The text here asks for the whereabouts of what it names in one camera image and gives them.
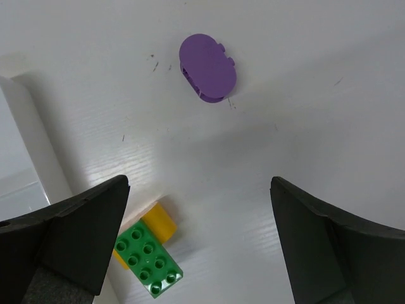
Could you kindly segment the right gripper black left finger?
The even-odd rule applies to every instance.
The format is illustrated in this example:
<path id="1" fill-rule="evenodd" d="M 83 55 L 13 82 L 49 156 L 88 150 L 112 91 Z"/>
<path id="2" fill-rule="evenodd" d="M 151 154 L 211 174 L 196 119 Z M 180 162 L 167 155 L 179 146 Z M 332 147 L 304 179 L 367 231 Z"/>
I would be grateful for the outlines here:
<path id="1" fill-rule="evenodd" d="M 92 303 L 100 295 L 130 192 L 117 175 L 1 222 L 1 303 Z"/>

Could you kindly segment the yellow lego brick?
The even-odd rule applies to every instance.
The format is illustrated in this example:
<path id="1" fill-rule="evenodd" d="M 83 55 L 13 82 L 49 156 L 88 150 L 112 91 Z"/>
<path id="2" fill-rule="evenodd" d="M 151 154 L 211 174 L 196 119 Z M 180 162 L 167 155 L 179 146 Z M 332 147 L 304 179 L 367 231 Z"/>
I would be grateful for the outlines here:
<path id="1" fill-rule="evenodd" d="M 143 220 L 145 222 L 161 244 L 167 242 L 177 231 L 177 225 L 174 220 L 169 216 L 160 202 L 156 201 L 140 211 L 132 212 L 127 218 L 125 218 L 121 223 L 118 236 L 139 220 Z M 118 260 L 124 269 L 129 269 L 126 263 L 115 251 L 115 247 L 113 250 L 113 256 Z"/>

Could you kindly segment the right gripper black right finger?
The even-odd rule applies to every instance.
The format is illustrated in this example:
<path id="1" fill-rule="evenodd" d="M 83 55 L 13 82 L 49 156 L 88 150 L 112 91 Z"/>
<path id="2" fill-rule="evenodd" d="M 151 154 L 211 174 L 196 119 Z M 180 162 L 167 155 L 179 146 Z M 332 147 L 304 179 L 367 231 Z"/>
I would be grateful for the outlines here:
<path id="1" fill-rule="evenodd" d="M 296 303 L 404 303 L 404 231 L 273 177 L 271 204 Z"/>

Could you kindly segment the purple oval lego brick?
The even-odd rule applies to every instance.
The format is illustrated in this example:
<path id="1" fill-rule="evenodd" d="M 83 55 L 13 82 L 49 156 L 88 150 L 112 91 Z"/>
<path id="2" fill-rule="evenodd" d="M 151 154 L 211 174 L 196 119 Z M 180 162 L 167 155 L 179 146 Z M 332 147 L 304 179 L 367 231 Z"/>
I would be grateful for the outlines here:
<path id="1" fill-rule="evenodd" d="M 179 49 L 180 69 L 196 94 L 207 103 L 230 95 L 237 83 L 235 62 L 223 44 L 206 34 L 193 34 Z"/>

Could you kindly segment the green 2x4 lego brick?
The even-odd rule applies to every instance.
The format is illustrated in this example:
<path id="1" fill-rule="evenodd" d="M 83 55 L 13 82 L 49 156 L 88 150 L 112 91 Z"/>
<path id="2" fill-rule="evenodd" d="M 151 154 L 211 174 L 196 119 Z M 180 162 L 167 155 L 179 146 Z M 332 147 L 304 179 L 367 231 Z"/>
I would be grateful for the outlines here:
<path id="1" fill-rule="evenodd" d="M 153 298 L 184 276 L 183 270 L 143 220 L 117 237 L 115 251 Z"/>

